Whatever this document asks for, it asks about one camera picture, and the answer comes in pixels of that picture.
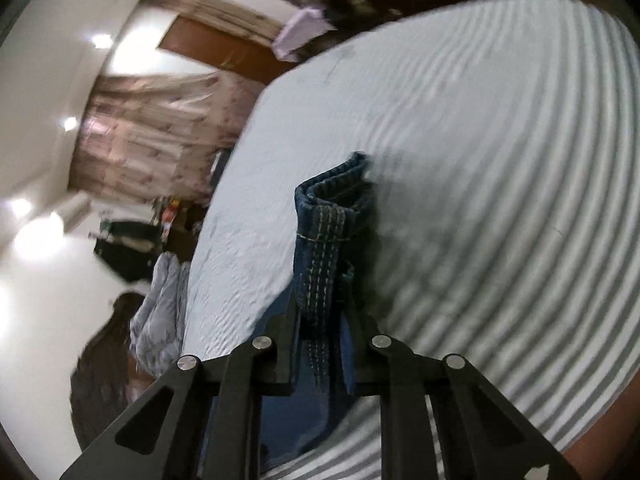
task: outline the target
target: brown wooden panel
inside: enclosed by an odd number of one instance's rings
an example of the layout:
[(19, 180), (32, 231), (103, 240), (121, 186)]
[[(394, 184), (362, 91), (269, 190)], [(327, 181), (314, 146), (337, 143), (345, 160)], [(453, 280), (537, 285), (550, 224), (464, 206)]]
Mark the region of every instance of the brown wooden panel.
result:
[(175, 19), (159, 47), (265, 84), (295, 67), (278, 61), (265, 46), (183, 16)]

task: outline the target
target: pile of clothes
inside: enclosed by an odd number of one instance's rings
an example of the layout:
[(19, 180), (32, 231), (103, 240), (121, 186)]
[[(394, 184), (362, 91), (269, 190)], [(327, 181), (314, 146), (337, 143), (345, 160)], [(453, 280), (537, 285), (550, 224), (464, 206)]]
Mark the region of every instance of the pile of clothes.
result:
[(180, 264), (173, 253), (162, 253), (151, 288), (129, 325), (129, 351), (156, 379), (180, 358), (190, 265)]

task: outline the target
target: patterned curtain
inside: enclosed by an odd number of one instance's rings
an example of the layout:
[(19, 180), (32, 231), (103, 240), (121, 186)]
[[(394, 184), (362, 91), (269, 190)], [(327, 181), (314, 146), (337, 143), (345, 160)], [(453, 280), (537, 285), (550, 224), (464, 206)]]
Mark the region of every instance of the patterned curtain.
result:
[(206, 202), (213, 158), (235, 145), (263, 88), (224, 71), (99, 77), (69, 187), (112, 200), (174, 195)]
[(282, 29), (282, 23), (226, 0), (141, 0), (140, 3), (173, 10), (266, 47), (271, 47)]

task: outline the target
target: metal screw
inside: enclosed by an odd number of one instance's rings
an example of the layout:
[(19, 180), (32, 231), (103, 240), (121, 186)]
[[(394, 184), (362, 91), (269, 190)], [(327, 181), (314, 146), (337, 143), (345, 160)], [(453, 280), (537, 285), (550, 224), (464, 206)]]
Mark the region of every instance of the metal screw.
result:
[(254, 339), (252, 344), (254, 345), (254, 348), (257, 348), (258, 350), (263, 350), (271, 346), (271, 338), (265, 335), (259, 335), (257, 338)]
[(178, 368), (180, 370), (191, 370), (198, 364), (198, 358), (193, 355), (183, 355), (178, 359)]
[(465, 367), (465, 359), (459, 355), (450, 355), (446, 360), (447, 366), (454, 370), (461, 370)]
[(371, 343), (376, 348), (389, 348), (391, 346), (391, 338), (388, 335), (373, 336)]

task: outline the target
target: bed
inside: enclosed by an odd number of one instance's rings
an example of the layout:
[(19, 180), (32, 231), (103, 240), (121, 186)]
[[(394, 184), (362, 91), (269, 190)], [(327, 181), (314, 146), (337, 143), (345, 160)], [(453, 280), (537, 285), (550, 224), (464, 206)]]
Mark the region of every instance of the bed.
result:
[[(558, 448), (640, 364), (640, 57), (577, 0), (476, 0), (389, 24), (274, 81), (209, 208), (183, 353), (214, 358), (290, 280), (300, 182), (372, 158), (370, 310), (464, 354)], [(376, 403), (271, 478), (380, 476)]]

